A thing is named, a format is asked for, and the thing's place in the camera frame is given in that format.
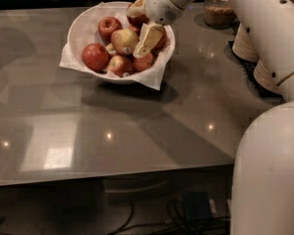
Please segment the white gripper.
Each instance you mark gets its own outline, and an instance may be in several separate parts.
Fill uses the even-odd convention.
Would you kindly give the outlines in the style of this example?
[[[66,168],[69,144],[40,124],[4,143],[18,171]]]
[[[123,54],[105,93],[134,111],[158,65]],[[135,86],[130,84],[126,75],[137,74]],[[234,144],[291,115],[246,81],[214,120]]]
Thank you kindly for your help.
[[[191,0],[136,0],[126,9],[130,18],[147,16],[153,22],[145,23],[140,30],[139,41],[133,51],[135,58],[149,54],[164,35],[161,24],[173,24],[184,12]]]

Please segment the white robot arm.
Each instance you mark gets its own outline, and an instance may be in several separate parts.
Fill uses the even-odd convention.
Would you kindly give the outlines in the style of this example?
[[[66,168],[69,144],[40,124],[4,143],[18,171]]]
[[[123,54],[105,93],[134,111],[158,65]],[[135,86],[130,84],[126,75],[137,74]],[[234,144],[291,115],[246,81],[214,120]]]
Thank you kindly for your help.
[[[137,0],[130,17],[173,24],[195,0]],[[254,86],[270,109],[239,143],[233,167],[230,235],[294,235],[294,3],[229,0],[265,67]]]

